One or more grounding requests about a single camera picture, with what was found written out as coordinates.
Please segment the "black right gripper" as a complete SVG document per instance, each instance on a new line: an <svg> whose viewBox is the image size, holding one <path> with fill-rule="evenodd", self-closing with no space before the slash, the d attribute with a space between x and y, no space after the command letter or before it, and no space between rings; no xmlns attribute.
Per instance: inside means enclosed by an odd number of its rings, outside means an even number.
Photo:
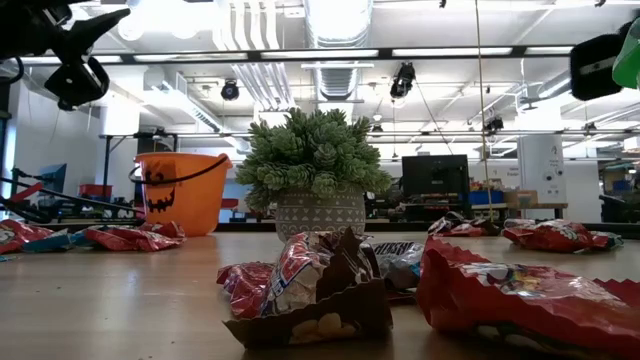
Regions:
<svg viewBox="0 0 640 360"><path fill-rule="evenodd" d="M593 100L622 90L612 77L624 39L604 34L574 46L570 52L570 85L578 100Z"/></svg>

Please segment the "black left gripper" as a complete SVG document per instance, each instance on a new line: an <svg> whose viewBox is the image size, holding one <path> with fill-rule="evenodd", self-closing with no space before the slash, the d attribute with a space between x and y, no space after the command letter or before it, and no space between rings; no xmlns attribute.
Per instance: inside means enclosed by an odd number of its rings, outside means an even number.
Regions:
<svg viewBox="0 0 640 360"><path fill-rule="evenodd" d="M94 43L122 19L129 8L75 21L75 0L7 0L1 2L1 58L39 56L51 50L62 63L86 62Z"/></svg>

